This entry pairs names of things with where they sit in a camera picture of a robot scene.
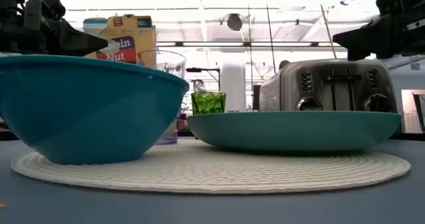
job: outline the shallow teal dish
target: shallow teal dish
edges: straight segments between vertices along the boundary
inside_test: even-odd
[[[0,113],[11,131],[58,164],[141,157],[168,129],[189,84],[108,60],[0,58]]]
[[[401,115],[383,112],[299,111],[195,115],[189,128],[222,148],[259,151],[363,150],[389,139]]]

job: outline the green glass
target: green glass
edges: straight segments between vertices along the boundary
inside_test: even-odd
[[[191,96],[193,115],[224,112],[226,94],[223,92],[194,92]]]

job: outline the ceiling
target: ceiling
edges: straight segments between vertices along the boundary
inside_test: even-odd
[[[61,0],[77,29],[84,19],[151,15],[158,41],[328,41],[319,0]],[[321,0],[331,34],[378,15],[375,0]],[[226,26],[238,13],[241,32]]]

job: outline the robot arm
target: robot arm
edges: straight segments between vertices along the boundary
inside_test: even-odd
[[[425,53],[425,0],[377,0],[377,7],[380,15],[369,24],[333,36],[349,60]]]
[[[84,56],[108,46],[107,40],[72,28],[59,0],[24,2],[0,0],[0,52]]]

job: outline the table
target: table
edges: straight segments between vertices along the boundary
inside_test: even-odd
[[[16,174],[11,160],[31,150],[0,142],[0,223],[249,224],[423,223],[425,143],[377,148],[408,160],[410,173],[381,185],[281,195],[173,195],[70,187]]]

